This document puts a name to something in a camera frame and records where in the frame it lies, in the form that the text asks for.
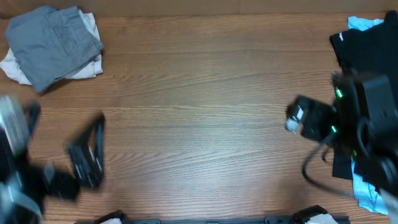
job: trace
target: green led light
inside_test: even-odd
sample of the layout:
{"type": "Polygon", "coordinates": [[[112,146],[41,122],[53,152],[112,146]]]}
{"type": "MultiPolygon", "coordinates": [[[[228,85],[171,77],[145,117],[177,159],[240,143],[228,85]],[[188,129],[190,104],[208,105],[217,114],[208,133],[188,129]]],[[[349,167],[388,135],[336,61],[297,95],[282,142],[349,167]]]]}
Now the green led light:
{"type": "Polygon", "coordinates": [[[336,132],[337,132],[337,129],[336,129],[336,127],[334,127],[334,126],[331,127],[331,130],[333,131],[333,133],[336,133],[336,132]]]}
{"type": "Polygon", "coordinates": [[[336,95],[338,98],[341,98],[341,97],[343,97],[343,92],[339,89],[336,89],[336,95]]]}

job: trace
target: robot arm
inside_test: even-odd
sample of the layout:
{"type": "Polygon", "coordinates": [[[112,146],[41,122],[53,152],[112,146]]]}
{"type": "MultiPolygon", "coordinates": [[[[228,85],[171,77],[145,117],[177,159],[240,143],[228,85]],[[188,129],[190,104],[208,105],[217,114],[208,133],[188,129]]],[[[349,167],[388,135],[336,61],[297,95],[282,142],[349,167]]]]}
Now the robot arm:
{"type": "Polygon", "coordinates": [[[301,135],[318,142],[334,135],[326,143],[356,161],[355,173],[379,189],[393,214],[398,208],[398,112],[389,79],[334,74],[332,80],[333,104],[298,96],[288,107],[286,129],[297,132],[302,125],[301,135]]]}
{"type": "Polygon", "coordinates": [[[69,141],[72,176],[52,164],[42,167],[30,162],[27,148],[39,114],[37,103],[23,109],[13,98],[0,97],[0,223],[40,223],[46,195],[75,200],[80,186],[97,189],[102,182],[104,115],[69,141]],[[94,152],[89,147],[92,132],[94,152]]]}

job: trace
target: wooden table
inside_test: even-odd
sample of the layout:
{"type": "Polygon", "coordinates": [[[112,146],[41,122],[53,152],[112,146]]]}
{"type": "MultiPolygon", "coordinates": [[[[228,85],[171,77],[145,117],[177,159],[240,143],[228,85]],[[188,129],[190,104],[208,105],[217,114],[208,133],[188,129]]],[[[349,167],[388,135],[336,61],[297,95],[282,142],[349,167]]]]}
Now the wooden table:
{"type": "MultiPolygon", "coordinates": [[[[61,82],[39,97],[2,72],[0,93],[42,104],[30,147],[37,162],[70,169],[65,141],[96,111],[107,118],[103,187],[84,190],[78,203],[49,198],[46,223],[117,209],[132,218],[254,218],[316,204],[352,223],[389,223],[306,183],[300,166],[316,144],[284,129],[298,94],[332,101],[330,72],[339,66],[328,38],[347,29],[348,16],[97,18],[105,46],[97,78],[61,82]]],[[[352,189],[320,157],[309,173],[352,189]]]]}

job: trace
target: black cable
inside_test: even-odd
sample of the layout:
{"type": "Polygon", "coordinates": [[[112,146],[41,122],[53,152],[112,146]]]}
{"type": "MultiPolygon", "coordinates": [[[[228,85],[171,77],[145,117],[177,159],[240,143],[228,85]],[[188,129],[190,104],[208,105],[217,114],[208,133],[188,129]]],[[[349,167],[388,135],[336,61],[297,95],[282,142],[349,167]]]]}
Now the black cable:
{"type": "Polygon", "coordinates": [[[323,160],[324,162],[326,162],[326,163],[328,163],[328,161],[326,161],[326,155],[329,153],[329,151],[330,151],[330,146],[328,146],[328,147],[323,151],[322,156],[321,156],[322,160],[323,160]]]}
{"type": "Polygon", "coordinates": [[[352,194],[349,194],[349,193],[347,193],[347,192],[345,192],[345,191],[342,191],[342,190],[339,190],[339,189],[335,189],[335,188],[333,188],[333,187],[330,187],[330,186],[327,186],[327,185],[325,185],[325,184],[322,184],[322,183],[319,183],[319,182],[317,182],[316,180],[313,180],[311,177],[309,177],[308,176],[308,174],[307,174],[307,166],[308,166],[308,164],[311,162],[311,160],[314,158],[314,156],[316,155],[316,154],[318,154],[318,152],[322,149],[322,147],[324,146],[324,145],[326,145],[326,144],[328,144],[331,140],[333,140],[333,138],[336,136],[336,133],[331,133],[331,134],[329,134],[311,153],[310,153],[310,155],[304,160],[304,163],[303,163],[303,166],[302,166],[302,169],[301,169],[301,173],[302,173],[302,175],[303,175],[303,177],[304,177],[304,179],[308,182],[308,183],[310,183],[310,184],[312,184],[312,185],[314,185],[314,186],[316,186],[316,187],[318,187],[318,188],[320,188],[320,189],[322,189],[322,190],[324,190],[324,191],[327,191],[327,192],[330,192],[330,193],[333,193],[333,194],[338,194],[338,195],[340,195],[340,196],[344,196],[344,197],[348,197],[348,198],[354,198],[354,195],[352,195],[352,194]]]}

